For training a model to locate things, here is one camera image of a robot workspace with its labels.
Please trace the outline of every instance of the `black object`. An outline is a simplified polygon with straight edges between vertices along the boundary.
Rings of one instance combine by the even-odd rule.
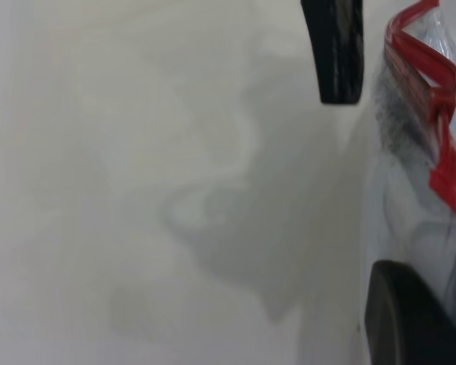
[[[456,365],[456,328],[407,265],[373,265],[365,327],[372,365]]]
[[[363,0],[302,0],[322,103],[355,104],[363,86]]]

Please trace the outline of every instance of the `plastic bag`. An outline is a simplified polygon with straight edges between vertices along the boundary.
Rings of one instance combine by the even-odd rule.
[[[375,261],[406,262],[456,325],[456,45],[439,2],[394,18],[382,58],[372,93],[363,303]]]

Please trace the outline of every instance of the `clear plastic wrap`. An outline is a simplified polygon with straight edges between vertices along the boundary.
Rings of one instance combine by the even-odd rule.
[[[403,29],[456,66],[456,45],[439,7]],[[375,74],[372,161],[364,220],[363,295],[372,264],[392,259],[411,265],[429,285],[456,325],[456,173],[445,171],[446,184],[432,184],[443,161],[443,141],[456,155],[456,107],[443,137],[423,118],[406,90],[408,79],[396,77],[393,61],[383,57]],[[433,86],[435,81],[420,72]],[[431,118],[440,123],[439,117]]]

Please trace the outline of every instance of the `black plastic piece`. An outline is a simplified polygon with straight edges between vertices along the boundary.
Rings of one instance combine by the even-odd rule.
[[[365,327],[372,365],[456,365],[456,328],[407,265],[373,265]]]
[[[363,0],[302,0],[322,103],[355,104],[363,86]]]

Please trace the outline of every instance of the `red plastic strap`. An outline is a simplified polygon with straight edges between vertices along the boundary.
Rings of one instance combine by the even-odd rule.
[[[456,142],[449,131],[447,116],[439,117],[442,136],[439,162],[431,171],[429,186],[456,213]]]
[[[430,123],[439,141],[439,160],[429,186],[456,213],[456,142],[449,129],[456,107],[456,66],[403,29],[439,6],[439,0],[421,0],[394,17],[385,34],[385,58],[424,123]],[[436,86],[422,75],[430,78]]]

